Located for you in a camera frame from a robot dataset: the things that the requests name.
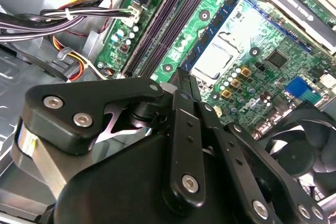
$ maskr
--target green circuit board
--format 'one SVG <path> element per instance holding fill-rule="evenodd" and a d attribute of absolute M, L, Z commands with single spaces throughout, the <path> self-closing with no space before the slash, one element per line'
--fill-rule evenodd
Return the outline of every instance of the green circuit board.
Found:
<path fill-rule="evenodd" d="M 145 11 L 145 22 L 148 22 L 150 20 L 149 16 L 155 12 L 160 0 L 156 1 Z M 223 1 L 202 0 L 171 49 L 164 56 L 152 75 L 152 79 L 159 83 L 169 81 L 174 71 L 194 47 Z M 308 5 L 324 22 L 334 22 L 312 0 L 301 1 Z M 318 67 L 322 70 L 330 70 L 330 66 L 334 65 L 331 56 L 326 51 L 318 50 L 313 46 L 312 51 L 307 52 L 272 22 L 266 20 L 260 13 L 251 8 L 248 3 L 243 2 L 238 11 L 226 21 L 225 26 L 239 44 L 239 57 L 214 85 L 209 86 L 198 79 L 203 100 L 220 108 L 219 119 L 224 124 L 237 121 L 253 131 L 260 122 L 266 121 L 274 110 L 273 106 L 258 102 L 261 94 L 267 91 L 272 97 L 278 95 L 286 100 L 288 97 L 284 94 L 284 89 L 295 77 L 301 76 L 307 81 L 313 82 L 314 76 L 309 73 L 312 68 Z M 121 22 L 116 23 L 108 35 L 107 43 L 97 61 L 103 62 L 105 66 L 117 73 L 129 53 L 121 54 L 120 44 L 110 43 L 109 40 L 111 35 L 122 27 L 125 28 Z M 252 55 L 254 48 L 258 49 L 257 55 Z M 281 66 L 276 67 L 268 62 L 269 57 L 273 54 L 283 56 L 284 62 L 281 63 Z M 261 71 L 257 64 L 262 64 L 264 70 Z M 230 83 L 229 79 L 237 69 L 244 73 L 247 69 L 249 75 L 244 76 L 239 71 L 237 76 L 234 75 L 234 79 L 238 81 L 237 86 L 227 86 L 226 83 Z M 224 90 L 231 95 L 223 97 Z M 319 97 L 316 95 L 312 99 L 318 101 Z"/>

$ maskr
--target capacitor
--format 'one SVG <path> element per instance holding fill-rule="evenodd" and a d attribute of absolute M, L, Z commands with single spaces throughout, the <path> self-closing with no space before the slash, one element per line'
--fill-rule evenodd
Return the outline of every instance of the capacitor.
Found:
<path fill-rule="evenodd" d="M 137 33 L 139 31 L 139 27 L 138 26 L 133 26 L 133 32 Z"/>
<path fill-rule="evenodd" d="M 234 105 L 231 105 L 229 108 L 230 108 L 231 113 L 233 114 L 236 114 L 238 112 L 238 109 Z"/>
<path fill-rule="evenodd" d="M 270 100 L 272 98 L 271 94 L 268 91 L 264 92 L 264 96 L 266 97 L 267 100 Z"/>
<path fill-rule="evenodd" d="M 255 94 L 255 93 L 256 93 L 256 89 L 253 88 L 253 87 L 248 87 L 248 88 L 247 88 L 247 91 L 248 91 L 250 94 Z"/>
<path fill-rule="evenodd" d="M 114 34 L 114 35 L 111 36 L 111 40 L 113 42 L 118 42 L 119 38 L 117 37 L 117 35 Z"/>
<path fill-rule="evenodd" d="M 246 104 L 246 100 L 244 99 L 244 97 L 239 97 L 238 98 L 238 102 L 242 105 L 245 105 Z"/>
<path fill-rule="evenodd" d="M 117 35 L 118 35 L 118 37 L 122 38 L 122 37 L 125 36 L 125 33 L 124 33 L 123 30 L 120 30 L 120 29 L 119 29 L 119 30 L 117 31 Z"/>
<path fill-rule="evenodd" d="M 186 39 L 182 40 L 181 45 L 185 47 L 186 45 L 188 45 L 188 41 Z"/>
<path fill-rule="evenodd" d="M 134 38 L 135 38 L 135 33 L 130 32 L 130 34 L 128 34 L 128 37 L 129 37 L 130 39 L 134 39 Z"/>
<path fill-rule="evenodd" d="M 268 103 L 268 100 L 266 99 L 266 97 L 262 94 L 260 95 L 260 100 L 263 102 L 263 103 Z"/>

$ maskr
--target silver screw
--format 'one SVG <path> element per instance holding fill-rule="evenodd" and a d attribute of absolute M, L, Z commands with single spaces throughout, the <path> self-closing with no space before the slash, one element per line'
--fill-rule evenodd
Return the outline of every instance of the silver screw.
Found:
<path fill-rule="evenodd" d="M 260 201 L 253 201 L 252 203 L 254 211 L 264 220 L 268 219 L 268 211 L 264 204 L 262 204 Z"/>
<path fill-rule="evenodd" d="M 198 191 L 198 182 L 191 175 L 188 174 L 184 175 L 182 177 L 182 184 L 189 193 L 195 194 Z"/>
<path fill-rule="evenodd" d="M 154 91 L 159 90 L 159 89 L 157 88 L 157 86 L 155 86 L 155 85 L 153 85 L 153 84 L 150 84 L 149 87 L 150 87 L 152 90 L 154 90 Z"/>
<path fill-rule="evenodd" d="M 238 127 L 237 125 L 234 125 L 233 128 L 235 128 L 235 130 L 238 131 L 238 132 L 242 132 L 241 128 Z"/>
<path fill-rule="evenodd" d="M 189 97 L 188 97 L 186 94 L 184 94 L 184 93 L 181 93 L 181 96 L 182 96 L 184 99 L 186 99 L 186 100 L 189 99 Z"/>
<path fill-rule="evenodd" d="M 211 107 L 209 104 L 204 105 L 204 107 L 205 107 L 207 110 L 212 111 L 212 107 Z"/>
<path fill-rule="evenodd" d="M 300 213 L 305 216 L 307 219 L 310 219 L 310 213 L 304 208 L 303 205 L 298 206 Z"/>
<path fill-rule="evenodd" d="M 92 117 L 85 113 L 78 113 L 73 117 L 73 122 L 83 128 L 90 127 L 93 124 Z"/>
<path fill-rule="evenodd" d="M 64 105 L 62 99 L 58 97 L 46 97 L 44 98 L 43 103 L 46 107 L 55 110 L 62 108 Z"/>
<path fill-rule="evenodd" d="M 104 67 L 104 64 L 102 63 L 102 62 L 99 62 L 98 64 L 97 64 L 97 68 L 103 68 Z"/>
<path fill-rule="evenodd" d="M 317 218 L 323 220 L 323 215 L 321 214 L 321 212 L 316 207 L 314 207 L 314 206 L 311 207 L 311 210 L 317 216 Z"/>

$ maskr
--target black mechanical arm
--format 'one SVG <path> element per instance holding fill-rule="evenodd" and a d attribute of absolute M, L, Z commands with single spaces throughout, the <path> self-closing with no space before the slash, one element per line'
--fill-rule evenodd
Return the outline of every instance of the black mechanical arm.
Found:
<path fill-rule="evenodd" d="M 123 131 L 152 134 L 93 164 Z M 328 223 L 318 204 L 237 123 L 221 125 L 195 78 L 37 86 L 13 146 L 57 199 L 48 222 Z"/>

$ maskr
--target fan blade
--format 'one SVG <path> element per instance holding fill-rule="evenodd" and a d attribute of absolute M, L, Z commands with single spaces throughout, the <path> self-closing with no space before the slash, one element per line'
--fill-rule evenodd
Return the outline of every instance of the fan blade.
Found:
<path fill-rule="evenodd" d="M 322 149 L 321 160 L 328 172 L 336 170 L 336 132 L 334 130 L 330 132 L 329 139 Z"/>
<path fill-rule="evenodd" d="M 328 197 L 336 193 L 336 172 L 315 173 L 314 183 L 320 192 Z"/>
<path fill-rule="evenodd" d="M 308 143 L 317 149 L 322 149 L 329 138 L 330 132 L 334 131 L 323 124 L 311 121 L 301 120 L 300 125 L 306 133 Z"/>
<path fill-rule="evenodd" d="M 268 153 L 270 153 L 273 146 L 276 144 L 276 142 L 278 140 L 282 140 L 282 141 L 285 141 L 287 143 L 292 143 L 292 142 L 298 141 L 298 140 L 305 141 L 306 140 L 306 135 L 305 135 L 304 131 L 300 131 L 300 130 L 281 132 L 281 133 L 276 134 L 275 136 L 273 136 L 271 138 L 271 140 L 266 145 L 265 150 Z"/>

